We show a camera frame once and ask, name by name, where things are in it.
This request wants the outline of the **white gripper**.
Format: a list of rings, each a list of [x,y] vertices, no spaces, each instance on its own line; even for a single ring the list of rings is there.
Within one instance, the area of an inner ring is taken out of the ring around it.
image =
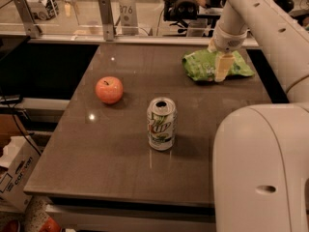
[[[221,51],[215,57],[215,82],[223,81],[235,62],[235,57],[232,53],[223,52],[232,52],[239,49],[246,36],[246,28],[234,27],[232,24],[224,23],[222,19],[217,21],[208,46],[209,52]]]

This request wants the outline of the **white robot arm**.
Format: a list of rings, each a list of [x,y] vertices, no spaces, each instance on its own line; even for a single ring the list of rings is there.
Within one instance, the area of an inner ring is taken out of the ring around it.
[[[213,144],[217,232],[308,232],[309,34],[274,0],[226,0],[211,45],[251,33],[288,97],[228,115]]]

